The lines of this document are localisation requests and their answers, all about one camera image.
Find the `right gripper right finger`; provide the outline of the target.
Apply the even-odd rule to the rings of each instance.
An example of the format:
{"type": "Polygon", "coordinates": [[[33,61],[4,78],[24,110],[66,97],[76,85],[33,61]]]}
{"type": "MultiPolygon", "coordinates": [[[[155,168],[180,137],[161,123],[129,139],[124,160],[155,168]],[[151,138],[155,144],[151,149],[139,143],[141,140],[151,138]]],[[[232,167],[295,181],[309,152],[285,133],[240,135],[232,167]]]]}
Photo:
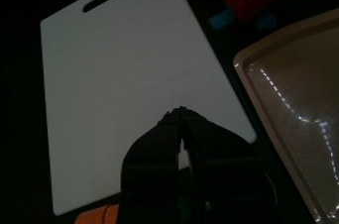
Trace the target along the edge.
{"type": "Polygon", "coordinates": [[[273,186],[251,144],[187,108],[180,124],[201,224],[273,224],[273,186]]]}

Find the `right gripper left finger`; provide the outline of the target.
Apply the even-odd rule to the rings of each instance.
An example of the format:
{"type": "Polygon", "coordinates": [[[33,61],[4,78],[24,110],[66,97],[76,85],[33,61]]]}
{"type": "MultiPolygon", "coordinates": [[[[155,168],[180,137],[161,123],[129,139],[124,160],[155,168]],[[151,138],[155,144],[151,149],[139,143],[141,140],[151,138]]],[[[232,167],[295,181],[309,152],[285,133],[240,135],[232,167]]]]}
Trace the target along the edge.
{"type": "Polygon", "coordinates": [[[135,141],[121,164],[119,224],[179,224],[181,108],[135,141]]]}

